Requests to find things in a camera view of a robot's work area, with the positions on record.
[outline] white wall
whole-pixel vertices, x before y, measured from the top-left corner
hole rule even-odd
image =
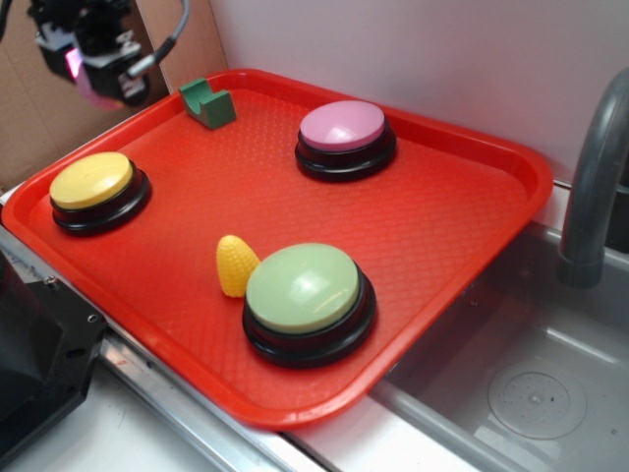
[[[484,131],[569,181],[629,67],[629,0],[210,0],[230,68]]]

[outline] button top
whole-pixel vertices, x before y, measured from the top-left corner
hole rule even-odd
[[[384,131],[380,108],[359,100],[335,101],[311,111],[302,120],[302,139],[311,148],[340,152],[363,148]]]
[[[332,246],[290,246],[266,258],[252,273],[247,303],[264,326],[303,334],[340,320],[359,293],[354,261]]]
[[[93,154],[73,162],[55,177],[50,198],[63,209],[92,207],[115,196],[132,177],[133,166],[124,154]]]

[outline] yellow button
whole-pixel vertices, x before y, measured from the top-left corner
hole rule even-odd
[[[110,199],[131,181],[131,161],[120,152],[101,152],[73,162],[50,184],[50,198],[63,209],[83,209]]]

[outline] gray faucet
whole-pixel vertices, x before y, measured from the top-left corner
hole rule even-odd
[[[566,285],[597,285],[605,239],[608,247],[620,249],[618,240],[629,237],[622,234],[629,231],[627,155],[629,68],[607,87],[581,150],[559,247],[557,276]]]

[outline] tray rim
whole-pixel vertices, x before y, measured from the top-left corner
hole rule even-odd
[[[318,106],[317,104],[324,104],[325,102],[333,100],[359,99],[351,95],[312,86],[254,69],[224,71],[210,75],[207,79],[213,89],[221,89],[224,83],[237,83],[243,88],[251,89],[251,87],[247,87],[247,85],[252,80],[253,82],[258,81],[256,84],[262,82],[273,82],[275,85],[289,86],[287,88],[283,88],[284,90],[288,89],[290,91],[288,94],[282,94],[281,98],[283,100],[294,101],[303,105],[305,94],[308,96],[309,104],[312,107]],[[447,135],[454,141],[464,141],[466,146],[470,147],[470,149],[476,154],[482,153],[483,149],[486,149],[487,147],[491,147],[496,150],[500,149],[501,158],[496,158],[492,163],[494,165],[488,164],[486,160],[482,160],[480,155],[462,156],[455,152],[452,153],[468,160],[480,161],[483,164],[490,165],[510,173],[522,183],[523,188],[527,192],[526,203],[519,208],[517,214],[513,215],[512,221],[510,221],[512,224],[496,231],[491,240],[485,242],[485,244],[480,248],[480,253],[483,254],[484,264],[478,265],[475,259],[474,261],[468,263],[468,265],[474,267],[467,268],[462,266],[456,275],[450,279],[445,286],[441,287],[437,294],[427,303],[426,306],[422,308],[422,312],[436,313],[436,315],[434,315],[430,320],[430,322],[433,322],[434,319],[438,317],[438,314],[442,312],[455,298],[455,296],[445,293],[448,292],[448,287],[453,283],[465,286],[476,278],[485,266],[487,266],[490,261],[497,256],[497,254],[499,254],[499,252],[522,230],[522,228],[524,228],[535,212],[543,206],[552,190],[552,174],[543,158],[537,152],[528,147],[477,131],[469,130],[467,128],[433,120],[399,109],[394,109],[392,107],[383,105],[379,106],[391,122],[392,128],[396,126],[396,123],[407,121],[420,125],[423,131],[430,130],[431,135],[429,135],[429,143],[426,144],[422,141],[422,144],[425,146],[431,147],[430,144],[436,146],[436,142],[439,137]],[[55,267],[55,269],[58,269],[58,267],[64,267],[66,270],[59,270],[60,274],[67,277],[74,285],[74,281],[81,277],[81,271],[76,268],[79,264],[72,264],[67,258],[58,256],[54,251],[50,251],[46,242],[39,238],[36,235],[36,232],[33,232],[33,229],[28,226],[26,221],[24,221],[23,216],[19,211],[19,204],[23,207],[26,206],[28,208],[32,208],[33,205],[41,200],[42,195],[46,195],[48,193],[46,179],[51,179],[52,175],[55,175],[63,167],[74,160],[77,160],[87,154],[101,151],[105,148],[121,148],[125,144],[133,141],[133,136],[152,130],[154,126],[163,121],[163,119],[180,113],[183,110],[183,102],[179,93],[175,92],[158,101],[151,107],[141,111],[132,118],[112,128],[108,132],[105,132],[103,135],[95,138],[86,145],[79,147],[42,171],[36,173],[27,179],[25,184],[16,191],[11,199],[9,199],[2,212],[3,222],[8,229],[14,233],[14,235],[29,246],[36,254],[47,261],[52,267]],[[402,135],[400,138],[405,139],[407,137],[406,135]],[[96,293],[99,296],[112,298],[107,295],[108,292],[106,290],[93,286],[95,284],[92,284],[89,280],[82,280],[80,285],[82,284],[92,285],[89,290],[92,293],[92,297],[93,293]],[[108,305],[108,311],[116,309],[127,310],[124,301],[116,300],[112,301],[112,303]],[[332,414],[340,413],[359,401],[391,367],[391,365],[403,355],[408,347],[410,347],[410,345],[423,334],[423,332],[428,328],[428,325],[425,325],[425,322],[419,320],[418,316],[413,316],[411,321],[402,329],[402,331],[400,331],[386,346],[384,346],[377,353],[377,356],[347,383],[346,387],[343,388],[341,392],[324,399],[322,402],[310,405],[309,407],[304,407],[299,410],[270,410],[267,408],[260,408],[259,406],[248,402],[246,396],[238,394],[235,395],[235,391],[233,389],[226,388],[223,381],[218,384],[214,382],[214,391],[212,392],[212,396],[208,397],[240,420],[266,429],[289,430],[299,426],[312,424],[321,421]],[[175,354],[172,352],[162,352],[157,357],[162,359],[162,361],[171,367],[171,369],[175,372],[182,375],[182,373],[168,363],[167,359],[170,359],[174,355]],[[195,359],[192,358],[192,356],[190,357],[191,359],[186,362],[193,365],[196,364],[197,362]],[[209,379],[203,379],[200,381],[201,383],[216,380],[214,378],[215,376],[210,376],[208,373],[204,373],[203,375],[205,377],[209,377]]]

